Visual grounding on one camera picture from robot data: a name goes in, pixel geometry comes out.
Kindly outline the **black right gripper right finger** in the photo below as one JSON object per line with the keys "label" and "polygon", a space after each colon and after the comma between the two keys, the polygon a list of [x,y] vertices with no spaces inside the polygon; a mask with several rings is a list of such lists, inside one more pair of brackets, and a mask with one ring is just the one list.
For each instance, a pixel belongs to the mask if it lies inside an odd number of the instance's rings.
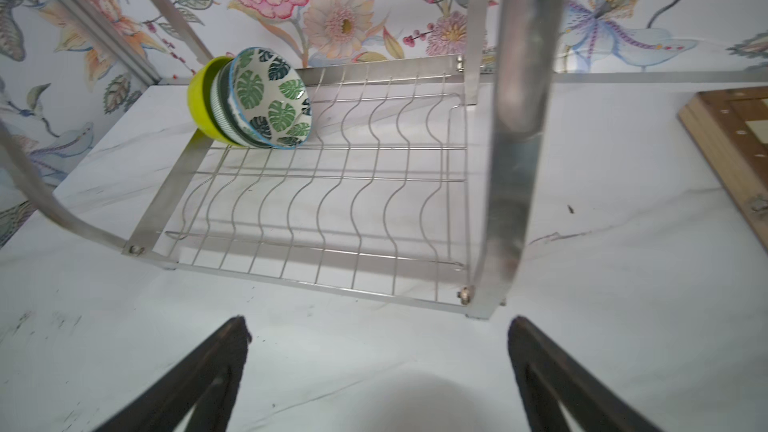
{"label": "black right gripper right finger", "polygon": [[507,348],[532,431],[568,431],[568,411],[585,431],[657,431],[532,321],[515,317]]}

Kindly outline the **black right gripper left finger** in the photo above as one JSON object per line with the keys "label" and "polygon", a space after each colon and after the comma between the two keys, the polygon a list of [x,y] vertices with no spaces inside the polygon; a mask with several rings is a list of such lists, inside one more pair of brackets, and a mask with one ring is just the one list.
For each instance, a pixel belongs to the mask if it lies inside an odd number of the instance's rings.
{"label": "black right gripper left finger", "polygon": [[225,431],[236,403],[251,335],[230,318],[99,431]]}

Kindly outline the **pale teal ceramic bowl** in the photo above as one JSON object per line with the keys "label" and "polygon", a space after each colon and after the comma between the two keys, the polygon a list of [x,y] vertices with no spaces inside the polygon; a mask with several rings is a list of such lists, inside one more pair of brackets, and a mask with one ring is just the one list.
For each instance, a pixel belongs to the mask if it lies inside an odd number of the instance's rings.
{"label": "pale teal ceramic bowl", "polygon": [[244,135],[234,124],[228,99],[225,97],[223,80],[228,77],[232,61],[224,65],[214,76],[210,91],[213,120],[221,133],[231,142],[251,148],[268,148],[268,145]]}

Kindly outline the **green leaf pattern bowl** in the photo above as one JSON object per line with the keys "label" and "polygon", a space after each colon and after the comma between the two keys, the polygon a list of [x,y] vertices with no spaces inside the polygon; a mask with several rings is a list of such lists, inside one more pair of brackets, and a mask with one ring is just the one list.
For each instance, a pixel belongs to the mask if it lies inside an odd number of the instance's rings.
{"label": "green leaf pattern bowl", "polygon": [[233,124],[247,137],[281,150],[295,149],[309,138],[308,88],[279,54],[246,48],[232,59],[223,82]]}

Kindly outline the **lime green plastic bowl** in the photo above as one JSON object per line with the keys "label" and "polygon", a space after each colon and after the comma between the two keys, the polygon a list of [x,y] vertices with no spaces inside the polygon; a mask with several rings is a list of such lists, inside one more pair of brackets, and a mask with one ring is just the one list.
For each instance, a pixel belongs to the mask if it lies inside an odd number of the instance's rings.
{"label": "lime green plastic bowl", "polygon": [[220,130],[211,107],[211,90],[216,75],[231,61],[231,57],[215,57],[197,71],[187,87],[187,105],[198,130],[205,136],[217,142],[240,147],[240,144]]}

